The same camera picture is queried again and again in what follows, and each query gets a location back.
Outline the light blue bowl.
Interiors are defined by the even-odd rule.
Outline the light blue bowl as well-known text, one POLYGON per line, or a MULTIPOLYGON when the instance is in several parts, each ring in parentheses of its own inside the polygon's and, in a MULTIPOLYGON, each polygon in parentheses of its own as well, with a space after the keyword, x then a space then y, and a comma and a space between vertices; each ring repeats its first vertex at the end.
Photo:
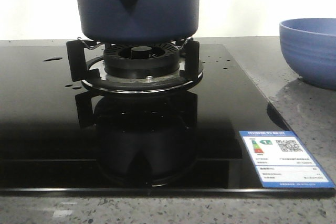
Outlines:
POLYGON ((335 90, 335 18, 297 18, 279 24, 282 55, 314 86, 335 90))

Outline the black pot support grate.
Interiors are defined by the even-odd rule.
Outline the black pot support grate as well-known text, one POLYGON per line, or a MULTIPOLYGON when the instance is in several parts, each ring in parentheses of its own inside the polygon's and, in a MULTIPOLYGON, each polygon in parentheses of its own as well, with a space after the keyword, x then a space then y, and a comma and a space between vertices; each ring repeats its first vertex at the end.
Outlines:
MULTIPOLYGON (((203 64, 199 59, 199 42, 194 41, 193 38, 187 38, 174 44, 165 43, 179 50, 178 69, 161 77, 147 76, 144 79, 136 79, 108 74, 104 69, 103 54, 87 61, 85 49, 95 50, 102 44, 77 38, 66 43, 71 78, 73 81, 81 81, 87 89, 108 93, 158 93, 182 88, 189 89, 197 85, 203 77, 203 64)), ((113 45, 131 44, 106 43, 104 50, 113 45)))

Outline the dark blue cooking pot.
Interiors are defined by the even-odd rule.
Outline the dark blue cooking pot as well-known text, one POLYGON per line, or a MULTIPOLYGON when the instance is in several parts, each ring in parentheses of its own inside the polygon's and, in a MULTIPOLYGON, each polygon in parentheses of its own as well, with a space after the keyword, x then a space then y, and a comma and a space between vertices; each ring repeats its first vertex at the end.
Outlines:
POLYGON ((200 0, 77 0, 83 34, 113 44, 149 44, 196 33, 200 0))

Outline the black glass gas stove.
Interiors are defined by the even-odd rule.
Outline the black glass gas stove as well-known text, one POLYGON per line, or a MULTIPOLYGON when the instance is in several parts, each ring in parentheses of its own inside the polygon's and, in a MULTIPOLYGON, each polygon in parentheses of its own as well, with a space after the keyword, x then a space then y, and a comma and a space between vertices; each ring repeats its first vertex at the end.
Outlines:
POLYGON ((87 91, 63 46, 1 49, 1 194, 332 197, 264 188, 240 131, 292 131, 222 45, 203 80, 144 97, 87 91))

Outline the blue energy label sticker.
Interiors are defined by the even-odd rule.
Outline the blue energy label sticker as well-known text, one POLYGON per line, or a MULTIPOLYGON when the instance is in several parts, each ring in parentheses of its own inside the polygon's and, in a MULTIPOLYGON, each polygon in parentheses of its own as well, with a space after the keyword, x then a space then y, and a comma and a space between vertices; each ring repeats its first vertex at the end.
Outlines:
POLYGON ((330 188, 334 182, 292 131, 240 131, 264 188, 330 188))

